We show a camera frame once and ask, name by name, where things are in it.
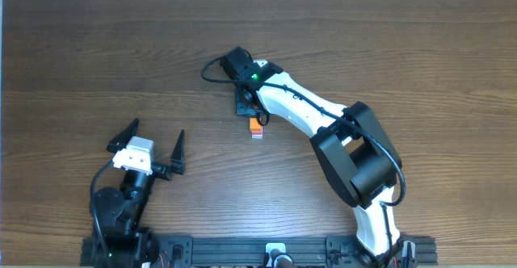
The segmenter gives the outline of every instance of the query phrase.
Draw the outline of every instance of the wooden tabletop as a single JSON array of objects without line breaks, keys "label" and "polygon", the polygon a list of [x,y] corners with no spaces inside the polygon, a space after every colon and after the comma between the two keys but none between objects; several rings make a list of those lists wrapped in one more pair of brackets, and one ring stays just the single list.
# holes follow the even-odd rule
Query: wooden tabletop
[{"label": "wooden tabletop", "polygon": [[376,112],[408,185],[397,226],[436,237],[441,264],[517,262],[517,0],[4,3],[2,264],[78,264],[90,181],[135,117],[163,162],[186,131],[187,172],[145,211],[156,232],[353,234],[308,138],[273,117],[251,140],[233,87],[201,80],[237,45]]}]

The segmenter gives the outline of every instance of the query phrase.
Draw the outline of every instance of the robotic arm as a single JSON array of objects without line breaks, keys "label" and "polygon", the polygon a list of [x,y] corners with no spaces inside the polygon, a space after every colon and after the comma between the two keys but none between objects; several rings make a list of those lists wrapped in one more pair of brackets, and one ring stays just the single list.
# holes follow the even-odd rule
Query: robotic arm
[{"label": "robotic arm", "polygon": [[[381,203],[391,202],[397,183],[395,169],[366,138],[355,151],[347,153],[343,146],[360,139],[361,135],[323,115],[308,100],[368,132],[400,167],[401,159],[372,110],[361,102],[345,107],[326,101],[298,85],[278,65],[265,60],[254,61],[239,47],[221,57],[220,66],[233,81],[257,82],[236,83],[238,115],[257,116],[261,124],[261,115],[279,115],[310,137],[327,181],[339,197],[354,208],[359,243],[373,258],[391,257],[393,243],[399,240],[400,233],[394,223],[393,209]],[[305,99],[286,91],[287,88]]]}]

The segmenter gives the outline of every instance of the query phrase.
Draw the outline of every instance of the white casing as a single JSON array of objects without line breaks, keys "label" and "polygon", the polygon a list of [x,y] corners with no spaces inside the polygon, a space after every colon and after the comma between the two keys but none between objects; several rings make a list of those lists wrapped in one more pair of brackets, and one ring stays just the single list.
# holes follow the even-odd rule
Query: white casing
[{"label": "white casing", "polygon": [[154,142],[134,136],[126,145],[113,157],[113,166],[126,170],[135,170],[151,175],[151,163],[154,157]]},{"label": "white casing", "polygon": [[[265,60],[256,60],[255,62],[257,62],[261,67],[267,63]],[[318,97],[295,83],[286,72],[275,74],[267,79],[266,82],[281,86],[286,85],[299,91],[308,99],[315,102],[318,106],[324,107],[326,111],[339,116],[343,115],[342,110],[345,106],[342,104],[331,103]],[[306,101],[293,97],[293,94],[290,92],[270,86],[263,86],[257,91],[257,95],[266,111],[269,111],[273,115],[279,115],[291,122],[309,137],[314,136],[320,127],[328,127],[334,122],[334,119],[329,116],[322,115],[319,110],[310,106]],[[348,144],[350,141],[350,137],[343,140],[343,146]],[[357,238],[359,242],[363,244],[364,248],[368,249],[374,255],[384,253],[389,248],[384,215],[379,202],[390,202],[392,195],[393,187],[385,189],[375,197],[369,208],[363,209],[359,206],[354,207],[355,219],[357,220],[358,226]],[[392,241],[395,243],[400,236],[400,232],[395,227],[393,209],[391,207],[387,207],[387,212],[389,229],[392,233]]]}]

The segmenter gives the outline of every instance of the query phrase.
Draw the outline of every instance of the black cable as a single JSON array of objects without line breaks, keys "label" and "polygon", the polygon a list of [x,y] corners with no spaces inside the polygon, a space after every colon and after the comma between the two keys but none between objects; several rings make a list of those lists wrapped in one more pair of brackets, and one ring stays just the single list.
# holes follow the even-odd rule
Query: black cable
[{"label": "black cable", "polygon": [[104,239],[103,232],[100,229],[99,217],[97,216],[97,210],[95,209],[95,183],[97,183],[100,176],[103,175],[104,171],[106,171],[108,168],[110,168],[112,166],[113,166],[113,161],[110,160],[108,163],[106,163],[106,165],[103,166],[103,168],[101,168],[97,172],[97,174],[91,180],[91,184],[90,184],[91,212],[93,214],[92,216],[94,217],[95,229],[96,229],[97,235],[99,235],[100,245],[103,248],[104,257],[106,258],[106,263],[107,263],[108,268],[112,268],[112,265],[111,265],[111,262],[109,259],[109,251],[107,250],[106,240]]},{"label": "black cable", "polygon": [[388,267],[389,260],[392,257],[391,253],[392,253],[393,242],[391,241],[391,232],[389,231],[388,208],[383,203],[380,204],[380,207],[382,207],[382,214],[385,217],[386,235],[388,235],[389,254],[388,254],[388,257],[386,257],[386,259],[385,259],[385,265],[386,265],[386,267]]},{"label": "black cable", "polygon": [[397,200],[395,200],[394,202],[391,202],[391,203],[387,203],[387,202],[380,202],[380,203],[382,203],[382,204],[384,204],[386,206],[389,206],[389,207],[395,207],[395,206],[397,206],[398,204],[400,204],[402,202],[402,200],[404,199],[404,196],[406,195],[406,180],[404,179],[404,174],[402,173],[402,170],[401,170],[400,166],[397,164],[397,162],[395,161],[393,156],[391,156],[389,151],[378,140],[376,140],[372,135],[370,135],[368,132],[364,131],[362,128],[358,127],[354,123],[349,122],[349,121],[345,120],[344,118],[342,118],[342,117],[340,117],[338,115],[334,115],[331,112],[326,111],[323,107],[318,106],[315,102],[313,102],[312,100],[308,99],[306,96],[304,96],[300,92],[298,92],[298,91],[296,91],[296,90],[294,90],[294,89],[292,89],[292,88],[290,88],[290,87],[288,87],[286,85],[281,86],[281,85],[277,85],[277,84],[269,83],[269,82],[234,81],[234,80],[231,80],[231,79],[213,79],[213,78],[206,77],[204,75],[204,73],[207,71],[208,67],[210,67],[210,65],[214,64],[215,62],[219,61],[221,58],[222,57],[218,57],[218,58],[213,59],[212,61],[208,62],[201,69],[201,77],[205,81],[207,81],[207,82],[215,82],[215,83],[234,84],[236,86],[269,86],[269,87],[275,87],[275,88],[278,88],[278,89],[281,89],[281,90],[284,90],[284,91],[289,91],[289,92],[293,93],[293,95],[297,96],[298,99],[305,100],[311,107],[314,107],[315,109],[320,111],[323,115],[327,115],[330,118],[337,120],[339,123],[347,125],[354,132],[358,132],[361,136],[363,136],[364,138],[366,138],[370,142],[372,142],[389,159],[389,161],[391,162],[392,166],[395,168],[395,171],[397,172],[397,176],[398,176],[398,179],[399,179],[400,184],[401,184],[401,190],[400,190],[400,194],[399,194]]}]

